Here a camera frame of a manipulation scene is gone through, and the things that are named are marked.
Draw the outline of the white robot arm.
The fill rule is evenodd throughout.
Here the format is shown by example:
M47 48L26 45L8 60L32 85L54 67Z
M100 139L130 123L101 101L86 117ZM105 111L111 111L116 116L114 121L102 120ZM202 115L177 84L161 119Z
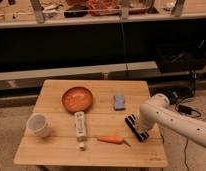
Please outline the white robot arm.
M158 123L206 148L206 122L168 110L169 105L169 98L161 93L143 102L136 117L136 130L144 133Z

